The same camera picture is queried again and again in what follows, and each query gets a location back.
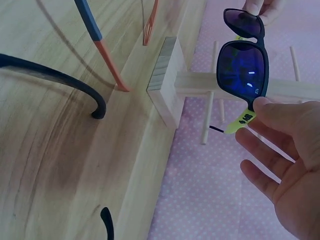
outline black string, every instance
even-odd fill
[[[114,231],[114,224],[112,222],[112,217],[109,209],[104,207],[101,210],[100,217],[106,228],[106,233],[108,234],[107,240],[114,240],[115,239],[115,231]]]
[[[215,126],[209,126],[209,128],[210,129],[213,129],[213,130],[216,130],[216,131],[218,131],[218,132],[220,132],[220,133],[224,133],[225,131],[223,131],[223,130],[221,130],[220,128],[217,128],[217,127],[215,127]]]

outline wooden board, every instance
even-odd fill
[[[72,0],[1,1],[1,53],[69,74],[107,101],[106,117],[95,120],[95,102],[84,93],[0,70],[1,239],[106,239],[100,219],[105,206],[116,240],[147,237],[174,131],[146,89],[165,37],[178,36],[190,66],[205,3],[159,1],[153,36],[144,47],[140,1],[89,1],[133,89],[124,93],[113,90]],[[144,0],[147,17],[153,4]]]

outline yellow tag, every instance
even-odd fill
[[[245,127],[248,123],[250,123],[256,117],[256,113],[254,111],[250,111],[249,109],[244,110],[244,112],[232,123],[230,123],[226,130],[225,134],[234,134],[240,128]]]
[[[244,39],[242,36],[238,36],[238,35],[237,35],[237,36],[235,37],[235,40],[236,40],[236,41],[244,41],[245,39]]]

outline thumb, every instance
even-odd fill
[[[267,127],[292,136],[296,125],[304,114],[301,104],[272,103],[265,97],[253,102],[257,118]]]
[[[263,4],[264,0],[246,0],[243,10],[252,15],[258,16]]]

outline black wire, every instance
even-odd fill
[[[218,132],[220,132],[220,133],[224,133],[225,131],[223,131],[223,130],[221,130],[220,128],[217,128],[217,127],[215,127],[215,126],[209,126],[209,128],[210,129],[213,129],[213,130],[216,130],[216,131],[218,131]]]

